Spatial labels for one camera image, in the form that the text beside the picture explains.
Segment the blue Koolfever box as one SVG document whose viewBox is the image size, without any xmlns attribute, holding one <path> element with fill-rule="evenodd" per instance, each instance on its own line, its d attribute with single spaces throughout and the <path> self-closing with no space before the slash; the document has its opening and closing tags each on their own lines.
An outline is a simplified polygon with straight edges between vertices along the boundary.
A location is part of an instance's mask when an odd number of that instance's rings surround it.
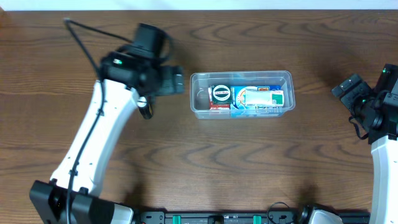
<svg viewBox="0 0 398 224">
<path fill-rule="evenodd" d="M 246 90 L 254 91 L 272 91 L 282 90 L 279 85 L 271 86 L 232 86 L 232 101 L 230 104 L 231 117 L 232 118 L 245 118 L 245 117 L 260 117 L 266 116 L 267 114 L 276 114 L 280 111 L 283 106 L 278 107 L 259 107 L 259 106 L 246 106 L 245 105 L 245 94 Z"/>
</svg>

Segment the red Panadol box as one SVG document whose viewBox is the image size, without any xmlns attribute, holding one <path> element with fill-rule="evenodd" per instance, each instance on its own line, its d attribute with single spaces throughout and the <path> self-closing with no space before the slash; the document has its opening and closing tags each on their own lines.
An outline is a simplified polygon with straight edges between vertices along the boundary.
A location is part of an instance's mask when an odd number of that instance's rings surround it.
<svg viewBox="0 0 398 224">
<path fill-rule="evenodd" d="M 215 105 L 212 99 L 212 90 L 211 87 L 208 88 L 208 94 L 209 94 L 209 106 L 210 110 L 228 110 L 230 109 L 229 105 Z"/>
</svg>

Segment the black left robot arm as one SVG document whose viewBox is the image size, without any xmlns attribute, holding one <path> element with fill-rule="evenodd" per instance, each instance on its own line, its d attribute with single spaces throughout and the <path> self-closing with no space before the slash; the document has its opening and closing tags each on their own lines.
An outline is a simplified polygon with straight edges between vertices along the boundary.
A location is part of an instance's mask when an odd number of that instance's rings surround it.
<svg viewBox="0 0 398 224">
<path fill-rule="evenodd" d="M 110 52 L 101 59 L 98 74 L 67 155 L 49 182 L 36 180 L 29 192 L 44 223 L 134 223 L 133 208 L 99 198 L 109 159 L 135 111 L 151 119 L 156 96 L 184 91 L 182 67 L 157 57 Z"/>
</svg>

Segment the dark bottle white cap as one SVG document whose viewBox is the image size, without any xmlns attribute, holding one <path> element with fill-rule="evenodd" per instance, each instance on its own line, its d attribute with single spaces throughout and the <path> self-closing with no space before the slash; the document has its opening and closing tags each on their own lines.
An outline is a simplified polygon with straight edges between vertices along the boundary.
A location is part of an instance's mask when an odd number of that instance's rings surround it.
<svg viewBox="0 0 398 224">
<path fill-rule="evenodd" d="M 144 119 L 151 119 L 153 117 L 152 104 L 148 97 L 140 96 L 137 101 L 137 107 Z"/>
</svg>

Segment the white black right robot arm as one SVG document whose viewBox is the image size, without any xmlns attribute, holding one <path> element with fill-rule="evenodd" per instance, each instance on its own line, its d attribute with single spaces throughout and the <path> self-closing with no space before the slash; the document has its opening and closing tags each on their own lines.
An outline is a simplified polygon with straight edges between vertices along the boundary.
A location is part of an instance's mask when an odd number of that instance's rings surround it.
<svg viewBox="0 0 398 224">
<path fill-rule="evenodd" d="M 371 88 L 353 74 L 332 89 L 349 110 L 349 122 L 367 140 L 373 158 L 373 197 L 370 212 L 335 212 L 320 204 L 306 205 L 296 223 L 397 223 L 397 66 L 385 64 Z"/>
</svg>

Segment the white green Panadol box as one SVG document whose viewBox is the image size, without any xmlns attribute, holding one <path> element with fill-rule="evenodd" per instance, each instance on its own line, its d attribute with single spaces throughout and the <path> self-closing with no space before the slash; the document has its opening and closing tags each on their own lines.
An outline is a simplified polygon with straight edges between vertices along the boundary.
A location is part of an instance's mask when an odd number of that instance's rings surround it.
<svg viewBox="0 0 398 224">
<path fill-rule="evenodd" d="M 278 107 L 284 105 L 284 92 L 282 90 L 254 91 L 246 90 L 246 106 Z"/>
</svg>

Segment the green Zam-Buk box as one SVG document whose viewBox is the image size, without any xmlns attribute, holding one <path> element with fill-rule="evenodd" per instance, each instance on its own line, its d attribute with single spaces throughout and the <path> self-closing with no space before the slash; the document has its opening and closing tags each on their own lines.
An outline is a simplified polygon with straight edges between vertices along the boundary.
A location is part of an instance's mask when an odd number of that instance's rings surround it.
<svg viewBox="0 0 398 224">
<path fill-rule="evenodd" d="M 212 85 L 211 97 L 215 105 L 229 105 L 232 101 L 231 87 L 229 85 Z"/>
</svg>

